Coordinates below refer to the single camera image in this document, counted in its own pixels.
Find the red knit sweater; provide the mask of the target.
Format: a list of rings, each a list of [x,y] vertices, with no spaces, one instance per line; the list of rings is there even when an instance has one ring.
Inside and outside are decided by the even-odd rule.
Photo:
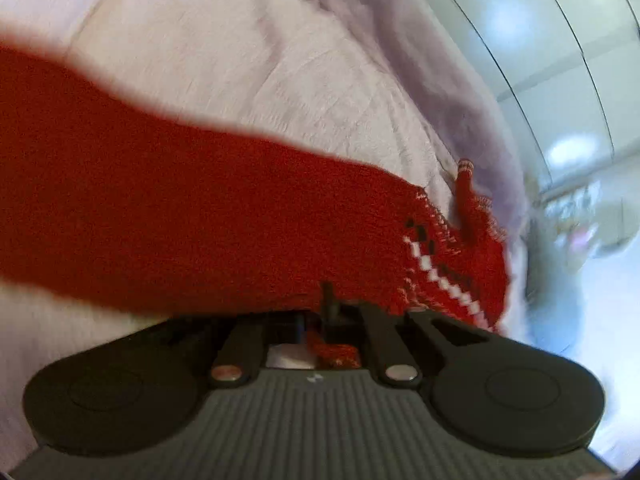
[[[320,312],[370,302],[494,330],[506,244],[460,162],[450,224],[358,162],[138,110],[1,49],[1,275],[132,312]]]

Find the white bed duvet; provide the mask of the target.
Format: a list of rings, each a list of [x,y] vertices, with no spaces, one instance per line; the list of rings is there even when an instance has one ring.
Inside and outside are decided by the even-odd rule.
[[[317,0],[1,0],[3,46],[76,70],[145,113],[380,168],[422,188],[450,224],[467,160],[491,211],[474,164],[448,153],[397,79]],[[1,275],[3,468],[36,446],[21,408],[30,376],[151,315],[171,314],[100,306]]]

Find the lilac blanket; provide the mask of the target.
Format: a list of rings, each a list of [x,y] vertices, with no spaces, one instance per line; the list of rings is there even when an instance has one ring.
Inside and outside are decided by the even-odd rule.
[[[387,68],[454,159],[475,166],[509,242],[529,204],[515,144],[483,79],[424,0],[317,0]]]

